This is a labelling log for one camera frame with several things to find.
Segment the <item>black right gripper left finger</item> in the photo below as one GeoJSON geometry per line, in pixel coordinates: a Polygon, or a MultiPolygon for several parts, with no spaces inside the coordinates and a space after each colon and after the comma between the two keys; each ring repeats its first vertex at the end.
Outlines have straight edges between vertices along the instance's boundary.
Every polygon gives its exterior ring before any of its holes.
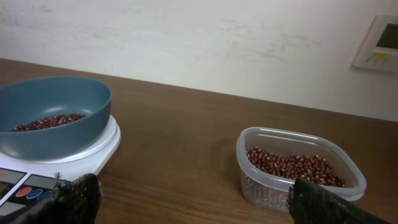
{"type": "Polygon", "coordinates": [[[102,185],[95,174],[69,183],[56,176],[49,196],[2,217],[1,224],[94,224],[102,199],[102,185]]]}

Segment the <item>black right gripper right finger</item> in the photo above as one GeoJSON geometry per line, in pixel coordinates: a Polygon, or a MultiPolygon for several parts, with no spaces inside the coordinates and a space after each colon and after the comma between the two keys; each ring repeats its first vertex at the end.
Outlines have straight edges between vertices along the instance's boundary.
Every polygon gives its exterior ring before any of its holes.
{"type": "Polygon", "coordinates": [[[289,188],[287,206],[295,224],[389,224],[303,177],[289,188]]]}

